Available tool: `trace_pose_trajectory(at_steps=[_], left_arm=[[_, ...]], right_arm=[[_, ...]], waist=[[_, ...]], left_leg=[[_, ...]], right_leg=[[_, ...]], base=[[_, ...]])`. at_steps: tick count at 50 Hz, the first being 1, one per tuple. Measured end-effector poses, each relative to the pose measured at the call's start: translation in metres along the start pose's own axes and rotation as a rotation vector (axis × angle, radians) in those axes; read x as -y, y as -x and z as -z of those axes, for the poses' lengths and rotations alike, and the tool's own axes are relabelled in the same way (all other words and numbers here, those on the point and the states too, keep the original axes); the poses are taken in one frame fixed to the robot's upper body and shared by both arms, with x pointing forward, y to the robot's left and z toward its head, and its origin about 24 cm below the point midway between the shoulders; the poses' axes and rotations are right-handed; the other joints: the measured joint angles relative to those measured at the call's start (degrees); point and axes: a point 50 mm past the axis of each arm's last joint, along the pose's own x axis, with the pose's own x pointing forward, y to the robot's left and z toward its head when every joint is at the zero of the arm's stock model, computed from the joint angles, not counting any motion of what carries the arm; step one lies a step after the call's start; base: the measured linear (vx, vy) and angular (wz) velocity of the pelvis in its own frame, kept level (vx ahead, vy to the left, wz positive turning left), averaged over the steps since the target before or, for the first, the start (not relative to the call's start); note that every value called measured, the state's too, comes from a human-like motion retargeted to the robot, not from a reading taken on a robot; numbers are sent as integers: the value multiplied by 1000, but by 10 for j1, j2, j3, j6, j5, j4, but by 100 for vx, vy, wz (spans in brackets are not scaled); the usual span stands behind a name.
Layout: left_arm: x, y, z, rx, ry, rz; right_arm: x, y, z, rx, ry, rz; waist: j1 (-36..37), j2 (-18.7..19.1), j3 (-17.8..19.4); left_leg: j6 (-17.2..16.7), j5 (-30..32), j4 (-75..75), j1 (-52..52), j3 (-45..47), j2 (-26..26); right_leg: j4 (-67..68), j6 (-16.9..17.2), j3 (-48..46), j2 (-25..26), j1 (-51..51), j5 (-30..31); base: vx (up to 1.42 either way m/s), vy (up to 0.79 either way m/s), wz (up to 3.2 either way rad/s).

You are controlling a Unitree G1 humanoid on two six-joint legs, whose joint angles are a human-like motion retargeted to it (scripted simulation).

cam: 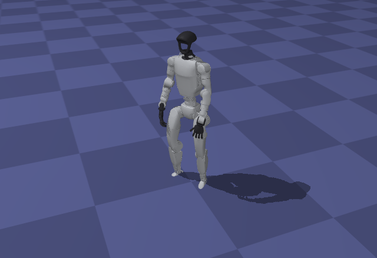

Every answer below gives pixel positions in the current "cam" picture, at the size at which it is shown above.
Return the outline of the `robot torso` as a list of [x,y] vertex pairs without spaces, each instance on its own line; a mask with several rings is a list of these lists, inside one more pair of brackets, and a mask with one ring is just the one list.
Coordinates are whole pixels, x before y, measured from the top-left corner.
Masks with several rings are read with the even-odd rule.
[[200,110],[200,104],[196,102],[203,88],[201,76],[197,71],[197,62],[202,61],[200,57],[188,56],[189,60],[182,59],[184,54],[180,54],[174,59],[174,72],[176,84],[180,95],[185,100],[181,104],[181,114],[190,120],[194,120],[197,111]]

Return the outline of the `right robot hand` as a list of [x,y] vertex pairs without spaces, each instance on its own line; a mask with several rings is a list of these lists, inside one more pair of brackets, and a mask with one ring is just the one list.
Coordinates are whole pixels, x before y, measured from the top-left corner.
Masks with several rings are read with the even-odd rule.
[[160,124],[163,126],[163,127],[166,127],[167,125],[167,123],[165,123],[164,121],[163,121],[163,111],[165,110],[165,108],[164,108],[164,104],[163,103],[160,103],[160,108],[158,108],[159,109],[159,119],[160,119]]

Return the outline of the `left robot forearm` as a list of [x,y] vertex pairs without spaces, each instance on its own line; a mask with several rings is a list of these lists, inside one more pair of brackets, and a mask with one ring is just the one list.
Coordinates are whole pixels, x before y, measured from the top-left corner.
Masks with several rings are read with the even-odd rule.
[[203,97],[203,99],[200,102],[201,111],[199,112],[199,119],[198,119],[198,123],[200,123],[200,124],[204,124],[204,120],[205,120],[205,118],[208,114],[207,111],[209,110],[209,105],[210,105],[210,102],[211,102],[210,92],[204,91],[203,94],[202,94],[202,97]]

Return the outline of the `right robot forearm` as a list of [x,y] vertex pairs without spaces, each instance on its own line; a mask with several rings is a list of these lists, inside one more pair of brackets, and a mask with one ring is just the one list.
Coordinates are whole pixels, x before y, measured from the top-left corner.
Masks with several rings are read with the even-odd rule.
[[[164,80],[164,83],[165,83],[165,80]],[[163,89],[162,90],[163,91],[161,93],[160,102],[159,102],[158,106],[160,107],[160,103],[163,103],[164,104],[164,108],[165,108],[166,107],[166,102],[168,101],[169,93],[171,92],[171,88],[170,87],[166,87],[166,86],[163,85]]]

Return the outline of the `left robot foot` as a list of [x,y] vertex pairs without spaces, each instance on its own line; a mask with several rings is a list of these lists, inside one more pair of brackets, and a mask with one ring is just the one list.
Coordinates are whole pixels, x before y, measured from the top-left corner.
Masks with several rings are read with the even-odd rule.
[[[206,180],[207,180],[207,178],[206,178]],[[199,189],[202,189],[204,187],[204,185],[206,184],[206,182],[204,182],[204,179],[203,179],[203,181],[200,181],[199,182]]]

